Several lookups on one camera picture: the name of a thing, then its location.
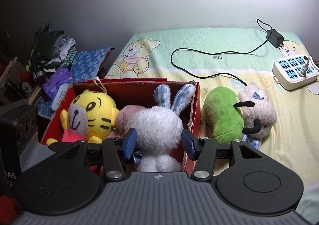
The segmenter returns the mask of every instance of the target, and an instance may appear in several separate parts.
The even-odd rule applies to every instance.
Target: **red cardboard box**
[[[155,106],[154,90],[161,84],[166,84],[170,87],[172,100],[179,89],[187,84],[187,82],[169,82],[163,78],[102,79],[101,82],[105,86],[107,94],[115,101],[119,110],[123,109],[126,105],[141,105],[146,108]],[[196,86],[195,95],[191,104],[181,113],[180,118],[183,121],[184,128],[187,128],[195,137],[198,137],[200,123],[199,83],[193,82],[193,84]],[[101,89],[92,80],[71,84],[44,133],[41,141],[42,144],[45,144],[49,138],[55,138],[58,141],[62,140],[63,128],[60,123],[60,112],[62,109],[68,110],[71,101],[86,89],[101,92]],[[181,145],[178,149],[174,150],[172,155],[182,164],[184,171],[188,173],[192,172],[194,163],[187,158]]]

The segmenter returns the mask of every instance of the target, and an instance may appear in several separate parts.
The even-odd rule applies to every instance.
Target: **white plush toy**
[[[141,149],[142,160],[138,164],[141,172],[177,172],[181,166],[170,156],[181,141],[183,123],[179,114],[190,103],[195,93],[193,84],[184,85],[170,106],[168,85],[159,85],[155,90],[158,106],[135,113],[125,126],[137,131],[137,144]]]
[[[270,104],[266,91],[259,89],[255,84],[249,84],[241,90],[238,93],[238,99],[240,101],[252,101],[255,103],[254,107],[242,107],[244,127],[253,128],[254,120],[259,119],[261,130],[256,134],[243,137],[243,140],[250,142],[256,149],[260,149],[261,139],[269,134],[272,126],[277,121],[276,110]]]

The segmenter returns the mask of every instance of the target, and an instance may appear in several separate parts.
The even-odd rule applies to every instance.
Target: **bunny ear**
[[[186,106],[190,103],[194,93],[195,93],[195,86],[193,84],[184,85],[177,92],[177,95],[174,98],[171,110],[175,112],[177,115],[179,115],[181,111],[184,110]]]
[[[154,97],[158,106],[171,107],[171,90],[168,85],[159,85],[154,91]]]

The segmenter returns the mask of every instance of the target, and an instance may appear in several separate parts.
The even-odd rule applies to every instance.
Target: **yellow tiger plush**
[[[71,102],[68,111],[61,111],[60,121],[64,129],[62,141],[73,142],[85,138],[89,143],[102,143],[115,126],[118,113],[109,95],[85,90]],[[53,142],[57,140],[49,138],[47,145]]]

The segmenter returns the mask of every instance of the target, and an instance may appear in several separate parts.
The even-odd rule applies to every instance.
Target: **bedsheet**
[[[203,55],[177,51],[173,62],[197,76],[219,72],[236,75],[246,83],[254,82],[265,89],[274,105],[278,120],[269,136],[262,141],[261,151],[295,171],[307,189],[319,187],[319,85],[318,82],[295,91],[287,91],[273,79],[272,66],[276,58],[307,54],[301,40],[293,33],[281,32],[282,48],[267,42],[249,55]],[[205,52],[248,52],[265,41],[266,33],[255,29],[206,28],[169,30],[134,35],[110,68],[106,78],[166,77],[168,80],[200,82],[201,109],[209,91],[226,86],[238,93],[244,86],[236,79],[218,76],[193,78],[176,69],[170,62],[173,50],[186,47]],[[209,136],[204,114],[201,113],[201,135]],[[227,168],[219,161],[215,174]]]

